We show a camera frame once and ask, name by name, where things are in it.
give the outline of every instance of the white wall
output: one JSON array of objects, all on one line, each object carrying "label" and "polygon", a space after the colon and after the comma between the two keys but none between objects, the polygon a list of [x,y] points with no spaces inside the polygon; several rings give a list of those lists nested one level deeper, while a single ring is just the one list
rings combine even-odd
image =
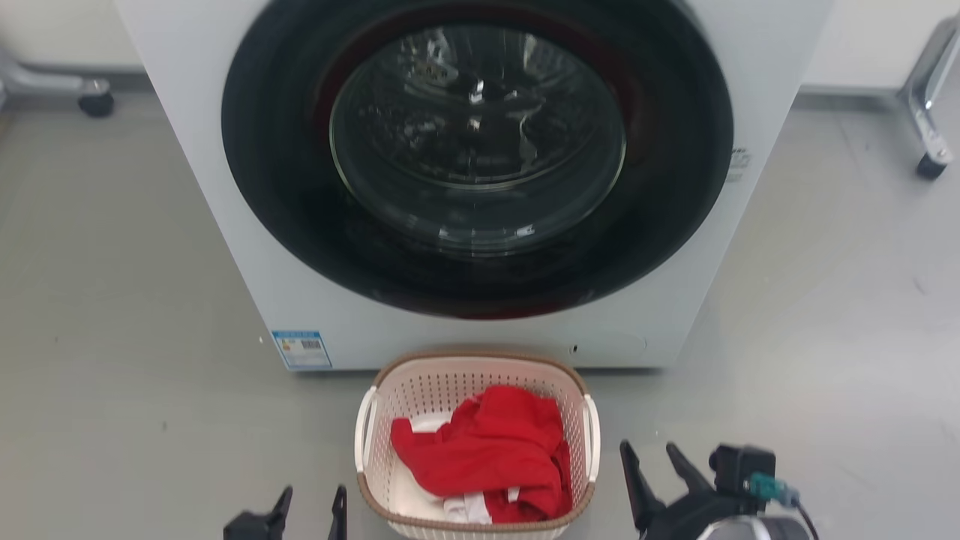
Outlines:
[{"label": "white wall", "polygon": [[960,0],[835,0],[804,84],[900,88],[933,29],[958,11]]},{"label": "white wall", "polygon": [[143,69],[111,0],[0,0],[0,44],[24,62]]}]

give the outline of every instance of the front-loading washing machine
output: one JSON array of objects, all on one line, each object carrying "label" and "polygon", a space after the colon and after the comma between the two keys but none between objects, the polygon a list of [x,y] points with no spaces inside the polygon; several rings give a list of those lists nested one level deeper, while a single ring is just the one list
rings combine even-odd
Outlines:
[{"label": "front-loading washing machine", "polygon": [[119,0],[292,370],[678,355],[830,0]]}]

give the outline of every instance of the sticker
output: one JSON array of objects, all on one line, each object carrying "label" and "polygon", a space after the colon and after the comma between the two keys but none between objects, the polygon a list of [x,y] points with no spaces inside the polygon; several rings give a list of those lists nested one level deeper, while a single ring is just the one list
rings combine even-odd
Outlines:
[{"label": "sticker", "polygon": [[276,348],[283,356],[287,369],[329,369],[333,367],[326,355],[324,339],[318,331],[275,331]]},{"label": "sticker", "polygon": [[743,172],[750,166],[753,156],[746,148],[734,148],[730,155],[730,170],[727,172],[727,182],[736,182],[743,178]]}]

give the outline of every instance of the basket rim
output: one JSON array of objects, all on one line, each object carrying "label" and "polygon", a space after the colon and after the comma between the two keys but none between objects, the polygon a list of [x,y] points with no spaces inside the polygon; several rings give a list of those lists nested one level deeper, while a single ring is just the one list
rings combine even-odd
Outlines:
[{"label": "basket rim", "polygon": [[[487,357],[487,358],[496,358],[496,359],[506,359],[506,360],[519,360],[519,361],[529,361],[541,364],[548,364],[553,367],[560,369],[565,372],[573,381],[577,384],[577,387],[580,389],[580,393],[583,396],[588,396],[589,391],[587,390],[587,384],[584,382],[583,378],[580,377],[573,368],[567,366],[566,364],[560,363],[559,361],[549,358],[546,356],[537,356],[530,355],[526,353],[516,353],[516,352],[506,352],[506,351],[463,351],[463,350],[437,350],[437,351],[426,351],[419,353],[410,353],[404,356],[399,357],[394,360],[386,367],[380,370],[380,373],[377,374],[376,379],[373,380],[373,386],[376,388],[380,387],[380,383],[383,382],[397,367],[407,362],[415,360],[424,360],[430,358],[440,358],[440,357]],[[371,508],[377,515],[388,522],[397,523],[400,525],[405,525],[409,527],[419,527],[419,528],[431,528],[435,530],[447,530],[453,532],[532,532],[532,531],[542,531],[542,530],[553,530],[557,528],[565,528],[566,526],[573,523],[574,520],[580,517],[581,514],[587,509],[587,506],[590,504],[590,500],[593,498],[593,490],[596,487],[595,481],[588,481],[587,488],[584,490],[584,495],[581,497],[580,502],[576,506],[570,509],[565,515],[547,521],[533,522],[533,523],[515,523],[515,524],[493,524],[493,525],[480,525],[480,524],[469,524],[469,523],[451,523],[446,521],[435,521],[435,520],[424,520],[421,518],[411,518],[403,516],[394,512],[391,512],[385,508],[382,504],[378,503],[377,500],[373,497],[373,493],[370,490],[370,487],[367,484],[367,475],[366,473],[357,473],[357,484],[360,487],[360,494],[363,495],[364,501],[367,502],[367,506]]]}]

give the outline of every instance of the basket handle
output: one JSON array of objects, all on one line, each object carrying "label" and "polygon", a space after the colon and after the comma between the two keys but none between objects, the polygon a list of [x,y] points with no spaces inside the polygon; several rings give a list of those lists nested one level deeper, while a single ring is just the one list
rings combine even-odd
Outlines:
[{"label": "basket handle", "polygon": [[584,394],[584,416],[589,419],[588,422],[588,464],[591,483],[597,481],[597,473],[600,472],[600,415],[597,414],[597,405],[589,394]]},{"label": "basket handle", "polygon": [[373,406],[376,397],[376,386],[371,386],[360,402],[360,411],[357,412],[357,425],[353,430],[353,464],[357,473],[362,473],[370,457],[370,439],[373,436]]}]

